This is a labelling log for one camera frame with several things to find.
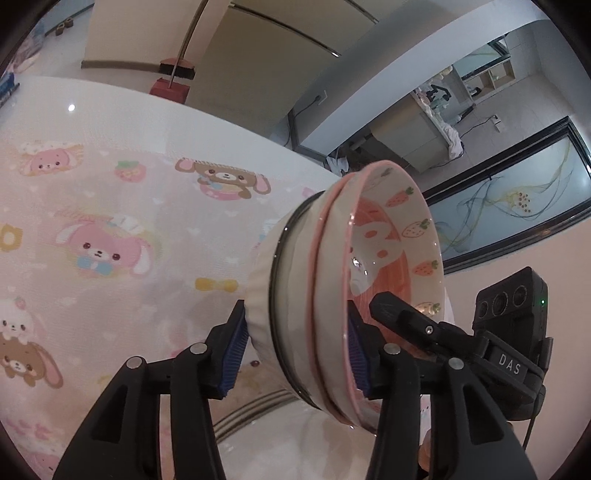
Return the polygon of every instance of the bowl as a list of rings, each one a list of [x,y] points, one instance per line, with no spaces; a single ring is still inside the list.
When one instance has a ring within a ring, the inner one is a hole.
[[[349,360],[347,301],[388,342],[421,352],[371,318],[369,302],[391,291],[441,321],[443,268],[429,209],[411,177],[390,161],[370,164],[335,200],[318,250],[314,286],[316,355],[325,386],[352,423],[374,431],[379,404],[364,399]]]
[[[304,281],[306,271],[301,268],[307,265],[307,255],[302,251],[309,249],[314,232],[321,224],[319,219],[326,216],[323,212],[328,211],[344,182],[345,179],[341,179],[320,197],[307,199],[270,230],[259,246],[254,269],[248,278],[245,306],[249,334],[260,360],[288,390],[339,421],[347,422],[332,404],[314,369],[317,362],[311,348],[313,336],[306,329],[305,315],[295,314],[296,307],[304,305],[308,295]],[[296,244],[297,256],[294,255]],[[288,288],[288,277],[291,277],[292,288]],[[294,314],[289,315],[288,324],[288,312],[292,310]]]

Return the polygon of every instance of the floor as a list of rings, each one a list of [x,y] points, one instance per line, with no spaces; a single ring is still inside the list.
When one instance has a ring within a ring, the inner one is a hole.
[[[162,75],[122,69],[81,69],[92,9],[78,15],[74,26],[56,37],[50,33],[37,61],[23,74],[90,80],[148,93]]]
[[[455,125],[459,134],[463,135],[466,151],[462,157],[422,174],[409,173],[424,192],[573,112],[558,89],[542,74],[526,77],[478,104],[472,113]],[[505,126],[503,132],[497,132],[492,121],[476,126],[492,115],[501,119]]]

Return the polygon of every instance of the shelf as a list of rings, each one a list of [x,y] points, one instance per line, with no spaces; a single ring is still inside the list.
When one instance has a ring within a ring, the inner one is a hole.
[[[466,88],[480,88],[482,91],[472,97],[474,103],[480,103],[502,89],[508,87],[515,82],[515,74],[511,59],[507,59],[490,69],[482,72],[469,80],[464,81]]]

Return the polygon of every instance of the camera lens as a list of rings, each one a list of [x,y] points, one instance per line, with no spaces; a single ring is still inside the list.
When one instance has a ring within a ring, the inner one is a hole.
[[[500,315],[507,308],[509,298],[505,292],[499,293],[492,301],[492,314]]]
[[[486,312],[488,312],[488,302],[483,301],[478,307],[478,317],[484,317],[484,315],[486,315]]]
[[[515,293],[513,294],[513,305],[515,305],[516,307],[523,305],[526,298],[527,288],[525,288],[523,285],[520,285],[519,287],[517,287],[517,290],[515,290]]]

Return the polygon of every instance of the clothes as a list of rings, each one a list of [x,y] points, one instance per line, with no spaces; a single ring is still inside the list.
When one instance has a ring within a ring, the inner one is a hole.
[[[339,177],[343,176],[341,171],[344,171],[345,173],[349,171],[347,157],[340,157],[338,159],[326,157],[326,161],[329,163],[330,171]]]
[[[462,145],[460,134],[451,125],[443,124],[441,127],[451,142],[449,145],[449,159],[455,160],[461,157],[464,153],[464,145]]]

